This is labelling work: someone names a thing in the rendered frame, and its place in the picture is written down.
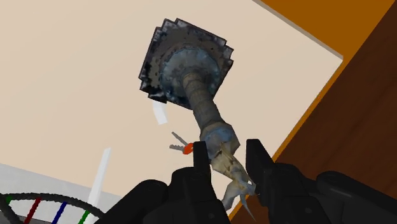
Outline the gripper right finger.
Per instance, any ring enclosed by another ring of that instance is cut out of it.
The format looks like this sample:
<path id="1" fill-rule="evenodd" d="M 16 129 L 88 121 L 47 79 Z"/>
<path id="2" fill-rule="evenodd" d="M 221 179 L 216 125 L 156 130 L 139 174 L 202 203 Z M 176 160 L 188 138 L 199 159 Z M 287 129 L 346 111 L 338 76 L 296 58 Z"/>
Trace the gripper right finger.
<path id="1" fill-rule="evenodd" d="M 246 141 L 246 169 L 270 224 L 397 224 L 396 199 L 337 171 L 309 179 L 258 139 Z"/>

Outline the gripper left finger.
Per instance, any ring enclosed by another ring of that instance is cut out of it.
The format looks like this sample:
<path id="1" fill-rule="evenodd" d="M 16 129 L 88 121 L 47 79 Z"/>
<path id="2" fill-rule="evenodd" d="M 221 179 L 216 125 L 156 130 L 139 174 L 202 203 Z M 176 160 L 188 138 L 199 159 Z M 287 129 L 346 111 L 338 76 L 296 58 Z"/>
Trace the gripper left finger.
<path id="1" fill-rule="evenodd" d="M 94 224 L 230 224 L 211 184 L 206 144 L 193 144 L 193 166 L 175 170 L 171 183 L 147 179 Z"/>

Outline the keys with orange tag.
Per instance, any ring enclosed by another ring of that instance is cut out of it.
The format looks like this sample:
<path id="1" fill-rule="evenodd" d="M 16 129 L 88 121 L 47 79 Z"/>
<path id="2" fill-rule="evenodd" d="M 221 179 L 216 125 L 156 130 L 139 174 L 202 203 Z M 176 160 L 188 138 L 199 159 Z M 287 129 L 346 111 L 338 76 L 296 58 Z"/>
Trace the keys with orange tag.
<path id="1" fill-rule="evenodd" d="M 171 134 L 180 142 L 182 145 L 174 145 L 171 144 L 169 146 L 172 150 L 181 151 L 184 155 L 188 155 L 193 152 L 193 143 L 187 143 L 182 137 L 180 137 L 175 132 L 171 132 Z"/>

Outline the white flat strip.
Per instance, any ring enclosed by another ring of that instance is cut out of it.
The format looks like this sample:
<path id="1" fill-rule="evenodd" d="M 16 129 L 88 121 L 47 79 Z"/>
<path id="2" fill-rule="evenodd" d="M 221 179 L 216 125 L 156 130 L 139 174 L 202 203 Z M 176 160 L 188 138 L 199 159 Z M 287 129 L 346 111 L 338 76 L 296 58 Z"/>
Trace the white flat strip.
<path id="1" fill-rule="evenodd" d="M 165 103 L 153 101 L 153 112 L 159 125 L 168 122 Z"/>

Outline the white long stick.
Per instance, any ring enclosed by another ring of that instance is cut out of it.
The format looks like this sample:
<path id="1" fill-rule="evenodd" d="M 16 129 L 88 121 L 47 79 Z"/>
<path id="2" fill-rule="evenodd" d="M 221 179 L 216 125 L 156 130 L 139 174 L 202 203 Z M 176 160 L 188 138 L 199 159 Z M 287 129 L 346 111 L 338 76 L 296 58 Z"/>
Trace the white long stick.
<path id="1" fill-rule="evenodd" d="M 101 196 L 102 185 L 103 185 L 104 176 L 106 174 L 106 170 L 107 170 L 107 167 L 108 167 L 110 154 L 111 154 L 111 148 L 106 148 L 103 151 L 101 162 L 100 162 L 100 164 L 98 166 L 98 169 L 97 169 L 97 174 L 95 176 L 91 191 L 90 191 L 90 193 L 88 195 L 87 202 L 90 205 L 94 206 L 94 207 L 97 206 L 99 198 Z"/>

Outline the brown wooden furniture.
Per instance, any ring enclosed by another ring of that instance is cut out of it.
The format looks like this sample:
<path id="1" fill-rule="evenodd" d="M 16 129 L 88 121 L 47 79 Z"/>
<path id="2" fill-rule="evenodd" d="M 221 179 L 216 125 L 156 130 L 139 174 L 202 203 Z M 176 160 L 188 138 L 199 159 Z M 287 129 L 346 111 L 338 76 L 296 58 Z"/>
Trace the brown wooden furniture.
<path id="1" fill-rule="evenodd" d="M 309 179 L 337 171 L 397 200 L 397 0 L 261 0 L 343 57 L 277 151 Z M 270 224 L 258 195 L 232 224 Z"/>

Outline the grey figure on dark base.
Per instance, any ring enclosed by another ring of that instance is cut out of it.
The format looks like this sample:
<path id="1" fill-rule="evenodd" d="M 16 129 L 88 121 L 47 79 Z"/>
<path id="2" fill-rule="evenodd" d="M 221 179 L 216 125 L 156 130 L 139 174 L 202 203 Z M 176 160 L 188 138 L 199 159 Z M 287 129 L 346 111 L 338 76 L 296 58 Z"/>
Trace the grey figure on dark base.
<path id="1" fill-rule="evenodd" d="M 214 96 L 233 65 L 226 40 L 180 18 L 156 27 L 139 73 L 140 89 L 150 99 L 193 112 L 206 143 L 212 169 L 231 179 L 222 198 L 226 210 L 256 185 L 234 154 L 240 146 L 233 127 L 222 119 Z"/>

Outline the black hoop with coloured bands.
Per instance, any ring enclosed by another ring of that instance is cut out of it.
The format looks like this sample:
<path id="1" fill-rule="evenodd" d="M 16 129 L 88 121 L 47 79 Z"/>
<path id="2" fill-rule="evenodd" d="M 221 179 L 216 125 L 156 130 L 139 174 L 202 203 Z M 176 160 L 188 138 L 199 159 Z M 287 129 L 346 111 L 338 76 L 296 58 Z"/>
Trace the black hoop with coloured bands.
<path id="1" fill-rule="evenodd" d="M 24 221 L 22 221 L 14 210 L 12 210 L 10 202 L 13 200 L 34 200 L 34 203 Z M 0 211 L 10 224 L 29 224 L 41 201 L 61 203 L 59 210 L 50 224 L 58 223 L 67 205 L 72 205 L 85 210 L 78 224 L 84 224 L 89 214 L 92 214 L 97 218 L 102 218 L 104 216 L 104 213 L 99 208 L 89 204 L 88 202 L 54 193 L 0 193 Z"/>

